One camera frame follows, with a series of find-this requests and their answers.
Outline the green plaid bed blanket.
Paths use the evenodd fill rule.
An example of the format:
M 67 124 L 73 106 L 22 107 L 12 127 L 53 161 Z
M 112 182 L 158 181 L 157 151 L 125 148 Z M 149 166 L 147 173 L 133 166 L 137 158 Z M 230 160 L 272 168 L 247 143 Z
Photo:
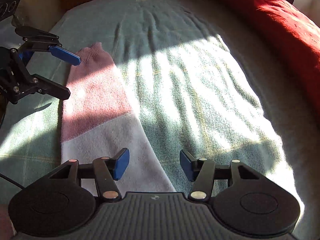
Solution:
M 318 121 L 286 64 L 230 11 L 204 0 L 94 0 L 51 32 L 73 53 L 99 42 L 110 54 L 173 191 L 191 189 L 180 150 L 238 159 L 298 200 L 298 239 L 319 239 Z M 27 64 L 66 87 L 71 67 L 49 53 Z M 28 186 L 65 162 L 65 101 L 36 93 L 8 104 L 2 174 Z

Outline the pink and white sweater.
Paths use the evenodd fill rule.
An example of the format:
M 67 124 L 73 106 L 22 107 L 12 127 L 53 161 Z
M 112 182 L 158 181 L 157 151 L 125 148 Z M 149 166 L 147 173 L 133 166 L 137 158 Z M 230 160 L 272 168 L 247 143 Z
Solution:
M 125 177 L 117 182 L 121 193 L 173 191 L 129 104 L 122 75 L 110 54 L 97 42 L 78 55 L 81 64 L 71 67 L 67 81 L 71 96 L 63 103 L 62 160 L 90 163 L 128 148 L 129 165 Z M 70 171 L 65 167 L 45 183 L 38 181 L 32 192 L 17 196 L 14 208 L 26 228 L 41 236 L 56 236 L 91 218 L 98 205 L 93 197 L 95 183 L 68 182 Z

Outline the red duvet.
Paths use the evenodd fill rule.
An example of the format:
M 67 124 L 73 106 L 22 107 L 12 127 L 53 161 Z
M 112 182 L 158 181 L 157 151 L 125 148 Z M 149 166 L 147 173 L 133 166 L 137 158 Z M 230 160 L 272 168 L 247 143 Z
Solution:
M 319 27 L 286 0 L 220 1 L 270 42 L 319 115 Z

